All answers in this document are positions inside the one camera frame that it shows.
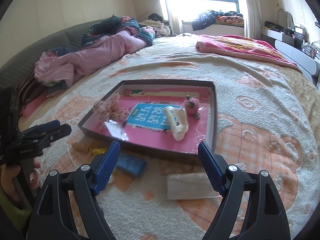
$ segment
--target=pink blanket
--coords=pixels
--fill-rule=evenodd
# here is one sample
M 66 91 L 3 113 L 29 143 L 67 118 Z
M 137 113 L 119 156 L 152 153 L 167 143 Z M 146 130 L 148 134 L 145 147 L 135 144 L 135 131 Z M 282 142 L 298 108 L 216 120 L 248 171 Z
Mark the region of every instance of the pink blanket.
M 196 47 L 200 52 L 266 61 L 280 66 L 291 67 L 301 72 L 296 64 L 290 63 L 265 41 L 257 41 L 235 35 L 198 35 L 198 37 L 199 41 Z
M 42 53 L 36 62 L 35 78 L 40 82 L 65 80 L 68 87 L 85 75 L 121 58 L 132 54 L 147 45 L 146 41 L 134 36 L 131 29 L 125 29 L 112 36 L 104 36 L 91 46 L 61 57 Z
M 26 119 L 29 118 L 47 99 L 47 94 L 44 92 L 38 98 L 24 105 L 20 114 Z

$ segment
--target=yellow object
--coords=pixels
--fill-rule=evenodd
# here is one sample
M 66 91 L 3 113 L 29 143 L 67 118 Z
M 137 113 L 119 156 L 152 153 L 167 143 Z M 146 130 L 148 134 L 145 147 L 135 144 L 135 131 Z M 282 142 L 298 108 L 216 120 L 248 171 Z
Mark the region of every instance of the yellow object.
M 107 148 L 92 149 L 90 153 L 91 153 L 92 155 L 98 155 L 98 154 L 103 154 L 103 153 L 105 153 L 106 150 L 107 150 Z
M 93 155 L 98 155 L 105 153 L 107 148 L 93 148 L 91 144 L 72 142 L 71 146 L 73 149 L 81 152 L 91 153 Z
M 91 150 L 93 149 L 93 147 L 91 147 L 91 145 L 89 144 L 77 143 L 77 142 L 72 142 L 71 146 L 73 149 L 77 151 L 86 152 L 86 153 L 91 152 Z

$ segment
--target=striped pillow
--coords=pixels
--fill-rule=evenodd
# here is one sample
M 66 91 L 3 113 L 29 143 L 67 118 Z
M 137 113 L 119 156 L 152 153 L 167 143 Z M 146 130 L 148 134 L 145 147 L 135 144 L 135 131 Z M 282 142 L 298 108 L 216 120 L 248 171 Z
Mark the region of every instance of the striped pillow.
M 34 70 L 31 71 L 17 87 L 20 106 L 23 106 L 38 98 L 46 89 L 46 86 L 39 84 L 35 79 Z

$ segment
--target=windowsill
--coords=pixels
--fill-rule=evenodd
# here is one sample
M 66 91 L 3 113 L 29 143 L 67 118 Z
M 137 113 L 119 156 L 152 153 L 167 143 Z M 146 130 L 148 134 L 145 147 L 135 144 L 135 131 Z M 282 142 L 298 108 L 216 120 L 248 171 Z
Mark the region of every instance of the windowsill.
M 182 22 L 183 25 L 192 25 L 192 22 Z M 213 24 L 214 26 L 230 26 L 230 27 L 238 27 L 238 28 L 243 28 L 243 26 L 237 26 L 237 25 L 228 25 L 228 24 Z

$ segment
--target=white drawer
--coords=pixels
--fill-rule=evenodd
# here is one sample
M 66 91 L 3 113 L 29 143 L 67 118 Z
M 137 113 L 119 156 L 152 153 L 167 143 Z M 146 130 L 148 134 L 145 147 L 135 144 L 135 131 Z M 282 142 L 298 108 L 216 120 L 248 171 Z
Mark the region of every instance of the white drawer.
M 303 75 L 311 82 L 313 83 L 313 79 L 312 79 L 312 76 L 311 74 L 306 71 L 301 65 L 297 64 L 298 68 L 302 71 Z
M 302 51 L 292 48 L 292 60 L 304 67 L 311 75 L 315 75 L 317 73 L 317 66 L 311 57 L 304 54 Z
M 282 52 L 282 56 L 284 56 L 283 54 L 287 55 L 287 57 L 284 57 L 290 62 L 299 64 L 311 75 L 317 74 L 316 62 L 311 57 L 304 54 L 302 51 L 278 40 L 275 41 L 275 47 L 279 52 Z
M 271 37 L 275 40 L 283 41 L 287 44 L 290 44 L 291 46 L 294 46 L 294 38 L 287 36 L 283 33 L 279 33 L 279 32 L 273 31 L 273 30 L 267 30 L 265 28 L 262 28 L 261 33 L 262 33 L 262 35 Z
M 282 42 L 282 41 L 275 41 L 275 47 L 280 52 L 286 54 L 289 58 L 292 56 L 292 46 Z

